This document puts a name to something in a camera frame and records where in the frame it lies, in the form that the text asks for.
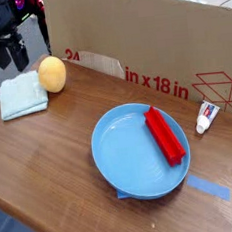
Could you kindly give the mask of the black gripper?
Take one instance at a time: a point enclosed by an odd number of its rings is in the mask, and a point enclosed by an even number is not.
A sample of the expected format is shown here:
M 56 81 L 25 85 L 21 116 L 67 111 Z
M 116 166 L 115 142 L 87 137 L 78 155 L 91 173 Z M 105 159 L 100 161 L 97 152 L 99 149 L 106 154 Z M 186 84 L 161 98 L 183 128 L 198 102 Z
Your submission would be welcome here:
M 24 46 L 24 40 L 22 35 L 18 32 L 16 27 L 4 29 L 0 32 L 0 68 L 4 70 L 11 62 L 9 53 L 11 53 L 12 60 L 19 72 L 25 70 L 29 64 L 28 52 L 26 46 Z

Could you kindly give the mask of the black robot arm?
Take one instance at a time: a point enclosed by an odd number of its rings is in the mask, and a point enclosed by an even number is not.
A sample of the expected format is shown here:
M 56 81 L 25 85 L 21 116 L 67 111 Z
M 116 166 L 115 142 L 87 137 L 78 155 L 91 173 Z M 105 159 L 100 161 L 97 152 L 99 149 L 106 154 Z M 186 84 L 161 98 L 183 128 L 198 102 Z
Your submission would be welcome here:
M 22 72 L 29 64 L 29 57 L 9 1 L 0 0 L 0 68 L 4 70 L 10 62 Z

